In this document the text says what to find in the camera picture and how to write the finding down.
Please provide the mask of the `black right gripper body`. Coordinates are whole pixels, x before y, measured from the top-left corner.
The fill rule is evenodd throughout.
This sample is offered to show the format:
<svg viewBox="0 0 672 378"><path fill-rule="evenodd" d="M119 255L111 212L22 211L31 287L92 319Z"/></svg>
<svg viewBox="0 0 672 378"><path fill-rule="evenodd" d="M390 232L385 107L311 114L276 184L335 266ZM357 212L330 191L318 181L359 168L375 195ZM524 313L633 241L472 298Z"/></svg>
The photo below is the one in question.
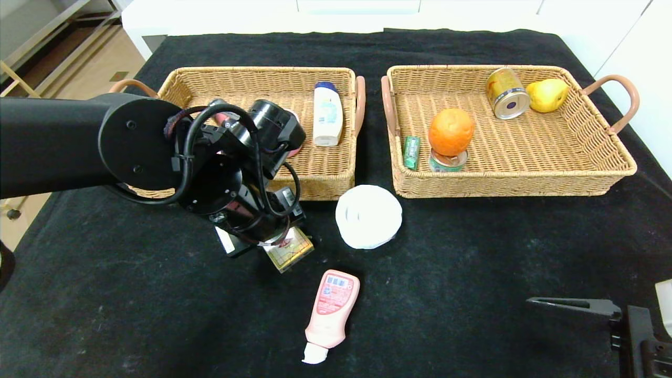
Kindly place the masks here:
<svg viewBox="0 0 672 378"><path fill-rule="evenodd" d="M654 333L650 311L628 306L620 350L621 377L671 377L671 344Z"/></svg>

